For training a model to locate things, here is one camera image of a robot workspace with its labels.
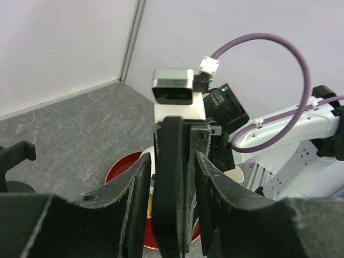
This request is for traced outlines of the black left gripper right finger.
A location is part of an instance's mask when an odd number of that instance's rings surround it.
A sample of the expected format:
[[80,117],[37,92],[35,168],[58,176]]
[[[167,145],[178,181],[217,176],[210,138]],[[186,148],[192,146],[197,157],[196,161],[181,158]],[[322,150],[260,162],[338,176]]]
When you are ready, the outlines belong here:
[[254,193],[204,162],[209,173],[213,252],[207,257],[343,257],[343,199]]

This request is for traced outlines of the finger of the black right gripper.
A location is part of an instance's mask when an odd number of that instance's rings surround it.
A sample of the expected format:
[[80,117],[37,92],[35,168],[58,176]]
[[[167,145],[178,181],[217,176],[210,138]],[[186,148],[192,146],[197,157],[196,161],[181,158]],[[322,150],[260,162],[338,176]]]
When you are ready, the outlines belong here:
[[161,182],[163,174],[163,144],[162,144],[162,128],[163,121],[159,121],[154,125],[154,155],[155,155],[155,176],[154,176],[154,188],[156,188]]
[[186,132],[187,172],[184,176],[183,253],[190,252],[194,225],[199,222],[203,254],[213,252],[214,228],[211,215],[209,173],[204,165],[211,149],[211,128],[205,122],[188,121]]

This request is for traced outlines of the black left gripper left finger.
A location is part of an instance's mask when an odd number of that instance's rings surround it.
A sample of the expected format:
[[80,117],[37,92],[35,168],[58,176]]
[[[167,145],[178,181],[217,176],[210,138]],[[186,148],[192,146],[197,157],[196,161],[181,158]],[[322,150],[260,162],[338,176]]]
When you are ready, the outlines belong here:
[[74,202],[1,195],[1,257],[141,257],[151,157]]

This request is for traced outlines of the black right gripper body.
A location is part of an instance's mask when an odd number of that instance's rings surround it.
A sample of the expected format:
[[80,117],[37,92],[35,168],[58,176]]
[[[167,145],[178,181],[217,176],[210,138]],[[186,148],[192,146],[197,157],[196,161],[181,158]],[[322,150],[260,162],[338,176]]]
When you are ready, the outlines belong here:
[[210,161],[221,171],[230,170],[231,163],[225,163],[224,156],[228,146],[229,134],[217,124],[213,118],[206,118],[206,123],[211,129],[211,150],[209,153]]

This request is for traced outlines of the black smartphone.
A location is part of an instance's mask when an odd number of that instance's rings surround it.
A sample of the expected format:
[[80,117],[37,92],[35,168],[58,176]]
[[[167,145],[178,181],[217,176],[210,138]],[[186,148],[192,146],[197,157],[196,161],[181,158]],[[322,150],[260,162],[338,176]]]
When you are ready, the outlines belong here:
[[181,256],[180,193],[183,172],[181,117],[165,117],[162,128],[163,174],[154,188],[152,230],[162,257]]

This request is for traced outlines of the black phone stand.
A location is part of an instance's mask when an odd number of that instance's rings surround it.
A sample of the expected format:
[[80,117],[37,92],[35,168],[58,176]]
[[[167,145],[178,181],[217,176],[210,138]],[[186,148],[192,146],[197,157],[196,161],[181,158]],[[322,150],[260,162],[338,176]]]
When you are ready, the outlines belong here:
[[1,193],[35,193],[35,190],[24,182],[7,181],[6,173],[24,160],[34,161],[37,158],[35,145],[23,140],[5,148],[1,146]]

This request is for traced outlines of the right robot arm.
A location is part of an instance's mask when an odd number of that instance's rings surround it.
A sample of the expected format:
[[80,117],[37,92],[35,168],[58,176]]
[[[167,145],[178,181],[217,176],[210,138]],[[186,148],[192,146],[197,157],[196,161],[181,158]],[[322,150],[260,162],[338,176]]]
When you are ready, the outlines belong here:
[[[156,129],[152,230],[162,257],[190,249],[194,220],[207,257],[343,257],[343,199],[321,195],[318,173],[343,160],[343,106],[324,86],[306,89],[299,106],[247,124],[228,85],[207,97],[166,89],[154,105]],[[256,191],[221,172],[298,144],[282,169]]]

